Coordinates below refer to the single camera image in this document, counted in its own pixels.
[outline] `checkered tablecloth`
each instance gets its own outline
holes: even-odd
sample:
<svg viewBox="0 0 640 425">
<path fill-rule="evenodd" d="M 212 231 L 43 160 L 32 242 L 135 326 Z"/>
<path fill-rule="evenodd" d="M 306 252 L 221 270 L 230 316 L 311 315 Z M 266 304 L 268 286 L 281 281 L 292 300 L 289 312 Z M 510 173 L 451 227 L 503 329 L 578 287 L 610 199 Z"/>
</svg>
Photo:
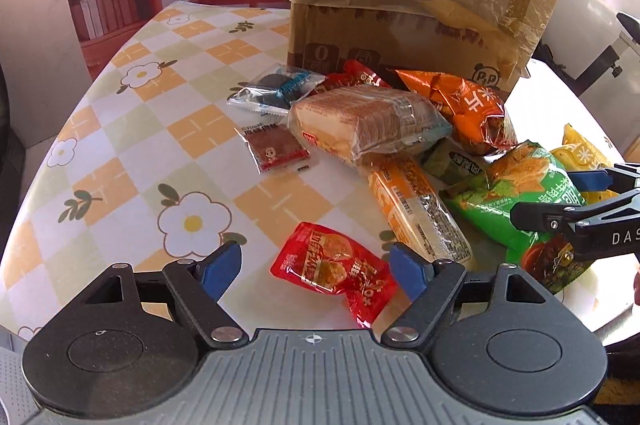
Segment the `checkered tablecloth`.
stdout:
<svg viewBox="0 0 640 425">
<path fill-rule="evenodd" d="M 254 322 L 353 325 L 332 297 L 271 278 L 268 267 L 299 221 L 382 254 L 393 236 L 366 181 L 328 156 L 301 174 L 259 176 L 236 133 L 247 112 L 226 105 L 286 60 L 288 23 L 288 10 L 176 2 L 125 44 L 26 195 L 0 267 L 0 325 L 29 339 L 108 265 L 161 269 L 225 239 L 243 243 L 243 265 L 222 304 L 248 331 Z"/>
</svg>

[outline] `metal screw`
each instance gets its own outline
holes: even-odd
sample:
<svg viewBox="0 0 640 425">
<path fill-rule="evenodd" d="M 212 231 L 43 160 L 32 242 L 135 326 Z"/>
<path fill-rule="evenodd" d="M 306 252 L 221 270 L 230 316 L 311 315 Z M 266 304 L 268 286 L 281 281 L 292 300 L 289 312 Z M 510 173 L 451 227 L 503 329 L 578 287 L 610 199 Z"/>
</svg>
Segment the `metal screw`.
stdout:
<svg viewBox="0 0 640 425">
<path fill-rule="evenodd" d="M 242 329 L 222 326 L 211 332 L 211 338 L 216 342 L 238 342 L 242 338 Z"/>
<path fill-rule="evenodd" d="M 386 332 L 392 342 L 413 342 L 418 338 L 418 331 L 407 326 L 396 326 Z"/>
</svg>

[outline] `green snack bag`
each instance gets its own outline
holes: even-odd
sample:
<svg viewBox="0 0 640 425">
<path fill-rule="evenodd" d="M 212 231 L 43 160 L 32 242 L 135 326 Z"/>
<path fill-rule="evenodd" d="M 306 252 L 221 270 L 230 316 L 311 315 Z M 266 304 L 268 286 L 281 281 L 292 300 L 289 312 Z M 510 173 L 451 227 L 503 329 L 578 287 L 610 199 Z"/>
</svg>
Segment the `green snack bag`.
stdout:
<svg viewBox="0 0 640 425">
<path fill-rule="evenodd" d="M 519 201 L 585 205 L 562 164 L 533 142 L 513 148 L 480 174 L 444 191 L 443 199 L 490 238 L 507 246 L 506 261 L 521 265 L 549 291 L 557 293 L 591 262 L 574 261 L 561 235 L 522 231 L 511 225 Z"/>
<path fill-rule="evenodd" d="M 449 138 L 440 140 L 422 160 L 422 168 L 447 185 L 478 176 L 485 167 L 486 162 L 471 158 Z"/>
</svg>

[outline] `floor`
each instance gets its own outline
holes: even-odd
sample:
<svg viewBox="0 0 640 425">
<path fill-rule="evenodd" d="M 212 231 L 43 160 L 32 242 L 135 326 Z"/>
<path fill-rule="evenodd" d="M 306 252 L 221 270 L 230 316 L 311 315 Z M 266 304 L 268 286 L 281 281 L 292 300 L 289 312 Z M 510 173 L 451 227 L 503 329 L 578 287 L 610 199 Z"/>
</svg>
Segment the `floor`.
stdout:
<svg viewBox="0 0 640 425">
<path fill-rule="evenodd" d="M 33 182 L 40 164 L 45 159 L 47 152 L 49 152 L 49 148 L 55 139 L 56 137 L 52 136 L 51 138 L 43 140 L 39 144 L 33 145 L 33 147 L 27 149 L 26 156 L 24 158 L 22 183 L 20 185 L 20 203 L 22 203 L 22 200 L 26 196 L 27 190 L 29 190 L 31 182 Z"/>
</svg>

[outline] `blue packaged snack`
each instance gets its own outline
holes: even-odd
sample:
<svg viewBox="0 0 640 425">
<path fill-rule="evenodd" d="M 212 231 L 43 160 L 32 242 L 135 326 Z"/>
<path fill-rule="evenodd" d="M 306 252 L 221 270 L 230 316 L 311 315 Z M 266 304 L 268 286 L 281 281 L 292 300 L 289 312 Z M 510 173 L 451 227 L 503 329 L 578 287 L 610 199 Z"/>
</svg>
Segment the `blue packaged snack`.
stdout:
<svg viewBox="0 0 640 425">
<path fill-rule="evenodd" d="M 305 98 L 325 78 L 312 71 L 278 64 L 261 73 L 227 102 L 251 111 L 286 116 L 295 102 Z"/>
</svg>

